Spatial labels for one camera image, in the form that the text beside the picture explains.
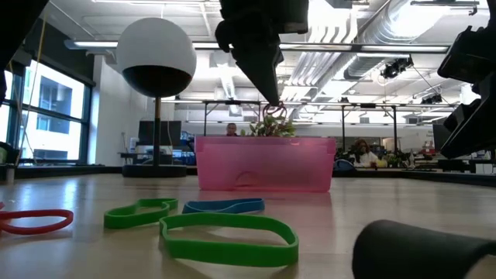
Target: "ceiling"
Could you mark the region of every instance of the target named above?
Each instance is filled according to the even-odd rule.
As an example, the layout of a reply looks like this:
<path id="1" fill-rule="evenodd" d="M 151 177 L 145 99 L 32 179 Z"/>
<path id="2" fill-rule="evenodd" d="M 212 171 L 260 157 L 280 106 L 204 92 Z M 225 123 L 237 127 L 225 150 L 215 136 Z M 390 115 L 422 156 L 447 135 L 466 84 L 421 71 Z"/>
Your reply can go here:
<path id="1" fill-rule="evenodd" d="M 67 34 L 74 40 L 118 40 L 120 34 L 132 22 L 145 17 L 162 17 L 178 24 L 191 37 L 193 41 L 213 41 L 216 26 L 222 21 L 219 13 L 218 2 L 199 2 L 189 5 L 177 5 L 184 2 L 175 0 L 175 4 L 167 5 L 136 5 L 112 0 L 50 0 L 45 12 L 47 22 Z M 356 5 L 353 8 L 359 32 L 363 24 L 372 17 L 385 3 L 385 0 L 370 0 L 369 5 Z M 444 15 L 412 43 L 451 44 L 457 34 L 467 26 L 474 28 L 486 26 L 489 19 L 484 5 L 479 6 L 475 16 L 468 16 L 471 8 L 448 8 Z M 411 15 L 415 20 L 422 20 L 423 14 Z M 311 39 L 311 34 L 282 35 L 284 42 L 306 42 Z M 216 88 L 222 88 L 218 71 L 213 71 L 209 61 L 211 51 L 198 52 L 198 64 L 195 78 L 187 90 L 181 94 L 182 98 L 214 98 Z M 291 76 L 295 67 L 301 62 L 302 53 L 284 53 L 284 62 L 277 68 L 280 80 L 280 92 L 286 86 L 285 81 Z M 458 81 L 446 80 L 437 75 L 436 70 L 443 60 L 443 55 L 416 54 L 412 56 L 415 69 L 408 69 L 397 78 L 384 86 L 384 80 L 379 76 L 382 69 L 380 65 L 368 71 L 367 74 L 353 87 L 333 95 L 334 99 L 344 94 L 351 102 L 414 102 L 419 103 L 420 98 L 413 98 L 418 93 L 433 92 L 431 85 L 441 92 L 446 102 L 459 101 L 460 85 Z M 260 94 L 246 78 L 242 71 L 233 69 L 230 77 L 235 88 L 243 93 L 243 98 L 259 99 Z M 322 82 L 316 86 L 322 90 Z M 327 92 L 319 96 L 324 98 Z M 311 93 L 302 93 L 298 98 L 311 98 Z"/>

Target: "computer monitor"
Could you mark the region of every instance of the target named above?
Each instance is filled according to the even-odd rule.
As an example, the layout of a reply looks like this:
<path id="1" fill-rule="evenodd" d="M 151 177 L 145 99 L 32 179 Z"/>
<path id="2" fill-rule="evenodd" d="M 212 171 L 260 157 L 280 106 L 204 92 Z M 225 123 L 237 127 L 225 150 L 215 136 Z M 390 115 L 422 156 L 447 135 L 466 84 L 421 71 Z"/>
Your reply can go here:
<path id="1" fill-rule="evenodd" d="M 436 152 L 440 152 L 451 132 L 443 124 L 432 124 L 432 131 L 434 133 L 434 148 Z"/>
<path id="2" fill-rule="evenodd" d="M 170 140 L 167 134 L 169 126 Z M 139 145 L 153 145 L 153 121 L 139 122 Z M 160 123 L 160 145 L 180 146 L 181 145 L 181 121 L 162 121 Z"/>

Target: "woman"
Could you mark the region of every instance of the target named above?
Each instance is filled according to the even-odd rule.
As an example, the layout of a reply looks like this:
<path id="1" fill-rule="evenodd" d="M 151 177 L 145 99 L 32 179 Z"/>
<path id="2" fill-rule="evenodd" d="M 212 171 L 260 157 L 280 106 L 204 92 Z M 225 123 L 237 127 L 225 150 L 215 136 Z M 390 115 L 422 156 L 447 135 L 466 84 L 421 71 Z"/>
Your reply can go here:
<path id="1" fill-rule="evenodd" d="M 350 158 L 354 158 L 355 167 L 375 167 L 379 158 L 370 151 L 370 147 L 364 139 L 355 142 Z"/>

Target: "red rubber band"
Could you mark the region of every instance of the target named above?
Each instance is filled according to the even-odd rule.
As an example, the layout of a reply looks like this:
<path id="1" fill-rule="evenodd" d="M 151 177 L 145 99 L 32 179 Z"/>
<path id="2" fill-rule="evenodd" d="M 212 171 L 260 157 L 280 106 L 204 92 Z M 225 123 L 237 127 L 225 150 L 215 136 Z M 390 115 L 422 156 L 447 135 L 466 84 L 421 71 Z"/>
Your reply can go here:
<path id="1" fill-rule="evenodd" d="M 53 225 L 33 227 L 33 228 L 21 228 L 0 222 L 0 231 L 6 231 L 7 233 L 24 235 L 24 236 L 37 235 L 42 233 L 51 233 L 58 229 L 62 229 L 65 228 L 66 226 L 69 226 L 74 220 L 74 213 L 72 211 L 64 210 L 64 209 L 26 210 L 21 212 L 0 212 L 0 220 L 19 219 L 26 217 L 50 217 L 50 216 L 64 217 L 65 220 L 62 220 Z"/>

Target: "black foam roller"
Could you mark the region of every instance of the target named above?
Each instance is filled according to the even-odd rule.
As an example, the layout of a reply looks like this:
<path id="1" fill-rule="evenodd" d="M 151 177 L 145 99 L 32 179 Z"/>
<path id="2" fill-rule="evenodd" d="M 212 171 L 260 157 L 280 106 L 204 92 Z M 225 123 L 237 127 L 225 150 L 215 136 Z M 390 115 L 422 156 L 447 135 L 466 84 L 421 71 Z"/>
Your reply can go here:
<path id="1" fill-rule="evenodd" d="M 487 255 L 496 255 L 494 241 L 380 220 L 356 239 L 353 274 L 356 279 L 463 279 Z"/>

